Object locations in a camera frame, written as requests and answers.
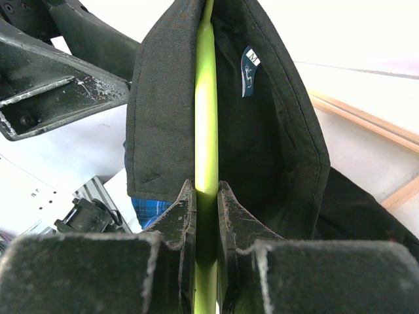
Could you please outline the green plastic hanger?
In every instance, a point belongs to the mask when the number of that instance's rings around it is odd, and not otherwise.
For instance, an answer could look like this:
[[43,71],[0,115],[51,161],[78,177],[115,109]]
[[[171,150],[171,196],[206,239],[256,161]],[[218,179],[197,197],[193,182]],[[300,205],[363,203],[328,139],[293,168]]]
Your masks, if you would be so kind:
[[195,313],[215,313],[216,240],[219,182],[217,75],[213,1],[206,1],[198,25],[194,109],[194,185],[196,190]]

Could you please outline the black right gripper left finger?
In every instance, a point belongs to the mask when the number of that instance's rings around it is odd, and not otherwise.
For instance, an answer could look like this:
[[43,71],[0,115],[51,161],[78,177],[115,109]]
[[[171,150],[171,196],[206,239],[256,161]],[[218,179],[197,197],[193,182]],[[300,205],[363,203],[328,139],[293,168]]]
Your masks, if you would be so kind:
[[192,313],[196,192],[139,234],[33,235],[1,259],[2,313]]

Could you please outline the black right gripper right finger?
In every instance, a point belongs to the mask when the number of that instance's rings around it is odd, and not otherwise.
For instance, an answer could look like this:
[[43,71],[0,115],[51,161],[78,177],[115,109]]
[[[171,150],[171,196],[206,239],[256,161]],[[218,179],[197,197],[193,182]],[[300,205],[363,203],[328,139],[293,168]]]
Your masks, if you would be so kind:
[[418,263],[402,245],[286,240],[225,181],[217,204],[221,313],[418,312]]

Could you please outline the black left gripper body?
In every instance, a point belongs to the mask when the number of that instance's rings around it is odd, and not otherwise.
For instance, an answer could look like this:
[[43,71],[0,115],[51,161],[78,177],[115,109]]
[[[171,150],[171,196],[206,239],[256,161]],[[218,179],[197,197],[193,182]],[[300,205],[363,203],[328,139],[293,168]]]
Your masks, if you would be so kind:
[[1,0],[1,17],[20,31],[42,41],[61,36],[45,4],[39,0]]

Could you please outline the black button shirt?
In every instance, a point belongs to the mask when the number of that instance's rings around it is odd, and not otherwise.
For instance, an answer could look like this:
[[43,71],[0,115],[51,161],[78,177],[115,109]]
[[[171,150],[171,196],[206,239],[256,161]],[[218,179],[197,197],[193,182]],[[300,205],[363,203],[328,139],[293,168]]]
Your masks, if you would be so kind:
[[[127,107],[128,194],[173,202],[194,175],[194,72],[203,1],[175,1],[137,51]],[[418,239],[330,166],[323,134],[278,32],[257,1],[216,1],[219,178],[286,239]]]

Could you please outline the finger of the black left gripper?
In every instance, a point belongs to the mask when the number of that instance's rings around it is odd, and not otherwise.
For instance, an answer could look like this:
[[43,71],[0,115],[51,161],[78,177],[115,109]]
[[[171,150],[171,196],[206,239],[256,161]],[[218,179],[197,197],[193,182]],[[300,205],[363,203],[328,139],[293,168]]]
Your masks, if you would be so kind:
[[1,135],[34,137],[127,102],[129,85],[23,33],[1,34]]
[[132,79],[137,41],[100,20],[80,1],[49,1],[48,12],[73,56]]

